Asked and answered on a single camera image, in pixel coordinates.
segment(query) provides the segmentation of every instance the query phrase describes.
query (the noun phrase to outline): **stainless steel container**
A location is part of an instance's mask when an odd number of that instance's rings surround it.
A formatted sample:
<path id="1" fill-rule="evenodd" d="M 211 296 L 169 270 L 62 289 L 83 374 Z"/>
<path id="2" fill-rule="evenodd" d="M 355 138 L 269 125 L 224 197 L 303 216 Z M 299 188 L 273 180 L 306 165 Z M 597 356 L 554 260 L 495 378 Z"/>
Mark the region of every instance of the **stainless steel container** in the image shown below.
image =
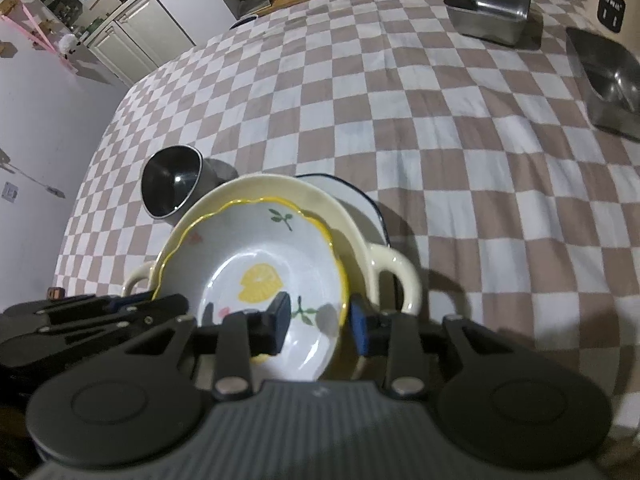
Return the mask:
<path id="1" fill-rule="evenodd" d="M 191 146 L 170 146 L 157 152 L 143 168 L 141 180 L 146 212 L 173 226 L 219 184 L 216 172 Z"/>
<path id="2" fill-rule="evenodd" d="M 466 36 L 515 45 L 531 0 L 444 0 L 453 27 Z"/>
<path id="3" fill-rule="evenodd" d="M 640 140 L 640 64 L 619 43 L 567 27 L 566 49 L 591 124 Z"/>

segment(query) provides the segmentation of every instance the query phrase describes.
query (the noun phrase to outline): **stainless steel cup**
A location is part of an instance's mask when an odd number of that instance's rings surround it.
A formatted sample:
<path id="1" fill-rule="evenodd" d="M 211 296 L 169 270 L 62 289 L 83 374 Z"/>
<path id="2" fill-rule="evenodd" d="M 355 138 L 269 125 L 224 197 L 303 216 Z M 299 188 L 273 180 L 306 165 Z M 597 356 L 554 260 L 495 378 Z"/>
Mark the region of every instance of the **stainless steel cup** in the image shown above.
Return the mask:
<path id="1" fill-rule="evenodd" d="M 199 199 L 219 184 L 202 154 L 191 146 L 170 146 L 142 170 L 142 202 L 151 218 L 175 226 Z"/>

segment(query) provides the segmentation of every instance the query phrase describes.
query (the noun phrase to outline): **white stuffed toy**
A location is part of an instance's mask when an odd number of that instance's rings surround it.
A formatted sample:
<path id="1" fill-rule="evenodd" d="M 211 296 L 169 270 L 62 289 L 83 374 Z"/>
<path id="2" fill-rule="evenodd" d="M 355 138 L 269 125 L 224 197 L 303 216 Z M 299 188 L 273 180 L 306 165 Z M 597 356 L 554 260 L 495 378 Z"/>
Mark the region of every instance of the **white stuffed toy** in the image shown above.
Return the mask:
<path id="1" fill-rule="evenodd" d="M 80 41 L 73 34 L 65 34 L 58 40 L 56 47 L 58 52 L 62 54 L 65 59 L 69 59 L 68 56 L 76 51 L 76 47 L 80 45 Z"/>

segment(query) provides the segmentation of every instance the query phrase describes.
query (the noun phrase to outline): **checkered tablecloth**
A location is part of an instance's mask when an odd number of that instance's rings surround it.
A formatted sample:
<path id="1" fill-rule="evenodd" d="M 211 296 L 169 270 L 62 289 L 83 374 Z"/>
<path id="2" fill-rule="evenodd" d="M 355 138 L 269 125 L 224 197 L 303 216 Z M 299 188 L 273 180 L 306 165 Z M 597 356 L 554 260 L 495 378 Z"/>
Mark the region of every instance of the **checkered tablecloth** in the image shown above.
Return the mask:
<path id="1" fill-rule="evenodd" d="M 240 174 L 325 172 L 377 200 L 392 243 L 462 312 L 595 380 L 640 417 L 640 145 L 586 119 L 565 51 L 585 0 L 532 0 L 538 50 L 460 36 L 443 0 L 313 0 L 135 85 L 66 229 L 55 285 L 117 294 L 169 226 L 138 179 L 171 144 Z"/>

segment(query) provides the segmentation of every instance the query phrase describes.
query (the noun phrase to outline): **wall sign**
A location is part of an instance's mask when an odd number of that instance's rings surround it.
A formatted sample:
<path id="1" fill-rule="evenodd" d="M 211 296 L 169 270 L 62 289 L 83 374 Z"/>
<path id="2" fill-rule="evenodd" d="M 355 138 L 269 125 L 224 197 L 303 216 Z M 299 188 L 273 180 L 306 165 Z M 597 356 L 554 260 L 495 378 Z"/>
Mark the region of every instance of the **wall sign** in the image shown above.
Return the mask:
<path id="1" fill-rule="evenodd" d="M 18 188 L 15 187 L 11 182 L 7 182 L 4 184 L 4 189 L 2 190 L 2 198 L 5 200 L 14 203 L 15 198 L 18 196 Z"/>
<path id="2" fill-rule="evenodd" d="M 620 32 L 625 17 L 624 0 L 600 0 L 598 2 L 598 20 L 611 32 Z"/>

